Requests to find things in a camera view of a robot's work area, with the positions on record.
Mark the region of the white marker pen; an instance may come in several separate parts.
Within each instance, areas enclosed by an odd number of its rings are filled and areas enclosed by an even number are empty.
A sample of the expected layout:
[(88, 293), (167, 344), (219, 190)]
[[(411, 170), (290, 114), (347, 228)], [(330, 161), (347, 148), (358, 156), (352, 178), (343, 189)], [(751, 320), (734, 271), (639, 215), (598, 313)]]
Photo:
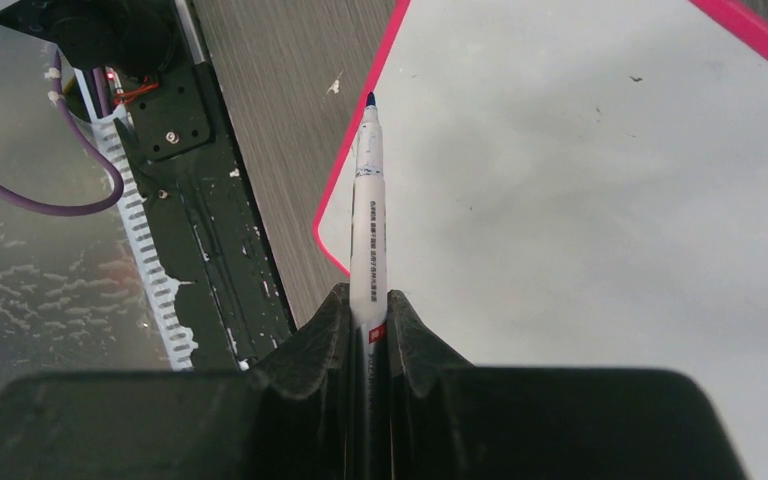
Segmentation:
[(349, 284), (351, 422), (346, 477), (388, 479), (386, 187), (383, 130), (372, 92), (366, 97), (355, 154)]

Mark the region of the pink framed whiteboard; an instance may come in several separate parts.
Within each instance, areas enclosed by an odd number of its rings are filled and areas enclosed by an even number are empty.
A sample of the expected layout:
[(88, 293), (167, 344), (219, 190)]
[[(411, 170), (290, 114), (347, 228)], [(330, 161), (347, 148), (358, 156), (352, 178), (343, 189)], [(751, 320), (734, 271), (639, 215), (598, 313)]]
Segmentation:
[(649, 368), (768, 479), (768, 21), (739, 1), (401, 1), (363, 88), (387, 285), (480, 367)]

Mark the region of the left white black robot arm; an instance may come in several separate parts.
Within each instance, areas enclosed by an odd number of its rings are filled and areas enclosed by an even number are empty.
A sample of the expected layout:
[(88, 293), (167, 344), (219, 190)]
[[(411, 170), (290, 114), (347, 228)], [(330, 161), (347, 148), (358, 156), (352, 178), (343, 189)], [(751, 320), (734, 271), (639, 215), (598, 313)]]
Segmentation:
[(15, 1), (0, 26), (55, 44), (80, 70), (111, 67), (132, 79), (154, 76), (175, 61), (171, 1)]

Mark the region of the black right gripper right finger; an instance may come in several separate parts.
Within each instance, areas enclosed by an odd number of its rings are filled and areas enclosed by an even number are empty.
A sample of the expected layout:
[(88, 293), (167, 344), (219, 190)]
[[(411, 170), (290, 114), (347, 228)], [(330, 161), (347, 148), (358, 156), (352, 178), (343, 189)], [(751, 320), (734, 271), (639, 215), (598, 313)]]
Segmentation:
[(399, 479), (741, 479), (720, 419), (665, 369), (480, 367), (388, 295)]

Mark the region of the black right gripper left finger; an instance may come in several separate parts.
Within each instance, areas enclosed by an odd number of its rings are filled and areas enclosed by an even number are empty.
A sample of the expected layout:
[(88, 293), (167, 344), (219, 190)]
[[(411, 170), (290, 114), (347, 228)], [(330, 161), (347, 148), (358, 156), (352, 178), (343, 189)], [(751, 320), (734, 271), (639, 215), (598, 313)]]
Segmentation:
[(70, 372), (0, 392), (0, 479), (340, 479), (348, 287), (244, 371)]

